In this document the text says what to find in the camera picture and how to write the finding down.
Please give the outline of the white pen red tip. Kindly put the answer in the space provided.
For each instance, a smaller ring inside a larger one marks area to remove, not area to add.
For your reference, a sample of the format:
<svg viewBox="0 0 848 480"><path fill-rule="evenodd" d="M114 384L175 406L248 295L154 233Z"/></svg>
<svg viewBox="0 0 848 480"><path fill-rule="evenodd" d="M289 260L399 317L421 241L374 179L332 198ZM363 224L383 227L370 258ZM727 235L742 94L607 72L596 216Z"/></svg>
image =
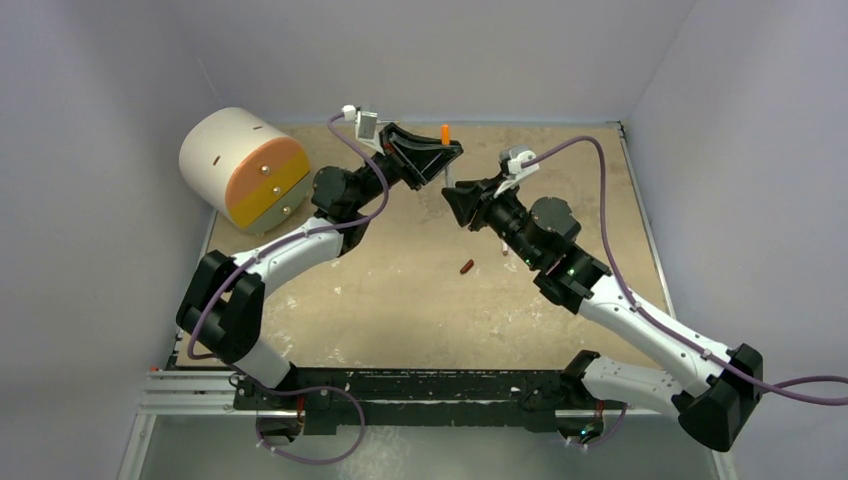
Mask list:
<svg viewBox="0 0 848 480"><path fill-rule="evenodd" d="M454 186L452 166L448 165L445 168L444 173L445 173L445 186L447 188L452 188Z"/></svg>

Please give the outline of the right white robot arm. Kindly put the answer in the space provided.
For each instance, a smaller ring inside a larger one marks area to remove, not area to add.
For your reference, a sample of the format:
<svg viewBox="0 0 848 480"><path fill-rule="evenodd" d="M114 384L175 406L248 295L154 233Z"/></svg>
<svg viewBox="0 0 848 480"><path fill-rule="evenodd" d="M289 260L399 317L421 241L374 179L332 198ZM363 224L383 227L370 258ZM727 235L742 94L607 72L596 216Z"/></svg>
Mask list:
<svg viewBox="0 0 848 480"><path fill-rule="evenodd" d="M711 340L633 293L577 244L581 225L562 199L541 197L525 207L516 189L501 188L497 178L460 181L441 194L459 226L489 228L505 241L535 272L533 282L549 302L614 332L657 365L584 354L561 381L569 404L626 402L675 418L707 448L731 449L763 396L755 384L763 376L758 350Z"/></svg>

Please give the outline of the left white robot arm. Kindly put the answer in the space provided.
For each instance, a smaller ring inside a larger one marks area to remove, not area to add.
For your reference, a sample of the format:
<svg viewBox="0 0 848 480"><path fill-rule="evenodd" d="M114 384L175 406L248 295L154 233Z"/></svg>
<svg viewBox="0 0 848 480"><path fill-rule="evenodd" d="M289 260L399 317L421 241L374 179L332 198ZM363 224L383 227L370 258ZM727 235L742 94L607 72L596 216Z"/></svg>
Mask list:
<svg viewBox="0 0 848 480"><path fill-rule="evenodd" d="M377 136L377 149L354 171L321 168L313 179L316 210L299 228L264 246L235 255L213 250L201 257L176 313L189 337L186 353L201 344L210 356L252 377L272 408L297 399L296 367L261 338L266 298L285 283L321 263L356 248L373 220L361 210L388 203L399 182L419 190L463 152L457 140L412 134L394 123Z"/></svg>

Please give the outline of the brown pen cap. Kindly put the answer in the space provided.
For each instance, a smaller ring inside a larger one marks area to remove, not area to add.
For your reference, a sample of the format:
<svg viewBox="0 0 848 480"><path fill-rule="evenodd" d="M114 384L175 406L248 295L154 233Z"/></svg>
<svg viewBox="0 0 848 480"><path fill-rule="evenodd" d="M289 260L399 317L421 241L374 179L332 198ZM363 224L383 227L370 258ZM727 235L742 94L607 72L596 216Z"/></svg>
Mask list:
<svg viewBox="0 0 848 480"><path fill-rule="evenodd" d="M474 260L473 260L473 259L469 259L469 260L468 260L468 261L467 261L467 262L466 262L466 263L465 263L465 264L461 267L461 269L460 269L460 274L461 274L461 275L465 275L465 274L467 274L467 273L468 273L468 272L469 272L469 271L470 271L470 270L474 267L474 265L475 265Z"/></svg>

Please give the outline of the round cream drawer cabinet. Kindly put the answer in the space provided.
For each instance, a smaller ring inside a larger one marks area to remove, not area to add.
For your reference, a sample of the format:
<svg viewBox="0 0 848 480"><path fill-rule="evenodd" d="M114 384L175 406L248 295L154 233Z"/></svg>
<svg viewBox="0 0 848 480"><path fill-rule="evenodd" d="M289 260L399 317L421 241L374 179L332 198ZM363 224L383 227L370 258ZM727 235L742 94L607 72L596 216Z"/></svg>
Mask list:
<svg viewBox="0 0 848 480"><path fill-rule="evenodd" d="M180 172L203 200L239 230L262 235L307 199L312 169L293 137L239 107L220 109L185 137ZM263 175L261 167L270 168Z"/></svg>

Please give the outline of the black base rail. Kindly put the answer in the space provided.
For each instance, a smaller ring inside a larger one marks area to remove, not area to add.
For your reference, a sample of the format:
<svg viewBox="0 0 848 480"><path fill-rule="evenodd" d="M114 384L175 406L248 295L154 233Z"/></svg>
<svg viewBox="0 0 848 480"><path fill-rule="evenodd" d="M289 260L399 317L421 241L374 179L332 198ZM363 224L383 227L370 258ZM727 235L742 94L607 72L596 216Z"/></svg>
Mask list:
<svg viewBox="0 0 848 480"><path fill-rule="evenodd" d="M589 443L620 403L592 398L561 370L302 368L272 392L234 374L234 406L261 432L333 435L341 426L516 427Z"/></svg>

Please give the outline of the aluminium frame rail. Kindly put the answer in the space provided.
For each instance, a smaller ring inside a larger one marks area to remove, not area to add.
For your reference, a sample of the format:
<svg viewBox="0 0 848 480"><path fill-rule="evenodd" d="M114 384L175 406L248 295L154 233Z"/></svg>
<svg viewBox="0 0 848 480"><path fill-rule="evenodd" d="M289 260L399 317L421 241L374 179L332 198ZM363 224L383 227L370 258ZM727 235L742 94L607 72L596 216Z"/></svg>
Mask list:
<svg viewBox="0 0 848 480"><path fill-rule="evenodd" d="M223 369L148 376L123 479L734 479L671 418L556 370L307 368L291 396Z"/></svg>

